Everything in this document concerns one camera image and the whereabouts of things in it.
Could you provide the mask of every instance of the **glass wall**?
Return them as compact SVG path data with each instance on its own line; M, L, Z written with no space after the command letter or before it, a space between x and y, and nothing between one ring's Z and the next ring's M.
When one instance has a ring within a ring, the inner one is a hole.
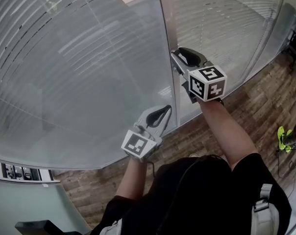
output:
M173 0L178 45L204 54L227 74L227 91L244 82L261 50L280 0ZM181 89L182 122L199 114Z
M280 53L288 44L292 36L292 30L296 31L296 0L283 0L280 13L275 21L271 35L257 63L251 70L248 79L254 76Z
M0 160L100 168L127 129L170 104L160 0L0 0Z
M47 219L64 232L90 231L61 184L0 181L0 234L20 235L17 222Z

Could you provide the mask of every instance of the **green shoe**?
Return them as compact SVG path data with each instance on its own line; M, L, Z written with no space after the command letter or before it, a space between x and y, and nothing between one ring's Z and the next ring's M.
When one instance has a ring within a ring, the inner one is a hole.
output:
M284 150L286 145L283 143L283 139L284 139L283 126L280 126L279 129L277 130L277 139L279 140L279 150Z
M285 146L285 151L287 152L287 153L289 153L290 151L291 151L291 147L289 146L289 145L287 145L287 146Z

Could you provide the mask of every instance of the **black t-shirt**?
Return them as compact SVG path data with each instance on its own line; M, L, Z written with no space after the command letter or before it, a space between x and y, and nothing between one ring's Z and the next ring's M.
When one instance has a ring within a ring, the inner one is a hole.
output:
M195 161L199 158L160 167L148 194L138 202L115 196L91 235L121 218L121 235L249 235L251 210L263 184L272 184L269 202L279 211L278 235L285 234L291 206L259 154L248 155L233 171L214 155Z

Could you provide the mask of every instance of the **shoulder strap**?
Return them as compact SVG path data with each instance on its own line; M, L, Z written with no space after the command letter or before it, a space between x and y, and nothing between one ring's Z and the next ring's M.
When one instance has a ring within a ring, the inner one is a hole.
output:
M260 199L251 210L251 235L277 235L279 228L279 212L269 203L272 185L263 184Z
M100 235L121 235L122 219L115 221L112 226L108 226L102 229Z

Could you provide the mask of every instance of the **cable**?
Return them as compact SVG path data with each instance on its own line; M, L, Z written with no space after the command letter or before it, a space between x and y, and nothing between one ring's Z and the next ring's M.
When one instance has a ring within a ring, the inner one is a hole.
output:
M154 163L151 162L151 161L147 161L147 163L152 165L152 174L153 174L153 177L155 178L156 177L156 174L154 172Z
M281 176L280 176L280 151L283 151L283 150L277 150L277 151L276 151L276 152L277 152L277 176L278 176L280 179L285 179L285 177L281 177ZM292 168L292 167L291 167L291 164L293 165L293 162L292 162L292 161L290 161L289 169L290 169L290 170L294 170L294 169L296 169L296 165ZM294 186L293 186L293 189L292 189L290 195L288 196L288 198L290 198L290 196L292 195L292 193L293 193L293 191L294 191L294 189L295 189L295 186L296 186L296 171L295 171L295 178L294 178Z
M296 186L296 171L295 171L295 179L294 179L294 186L293 186L293 190L291 191L290 195L287 197L287 198L290 198L290 196L292 195L294 189L295 189L295 186Z

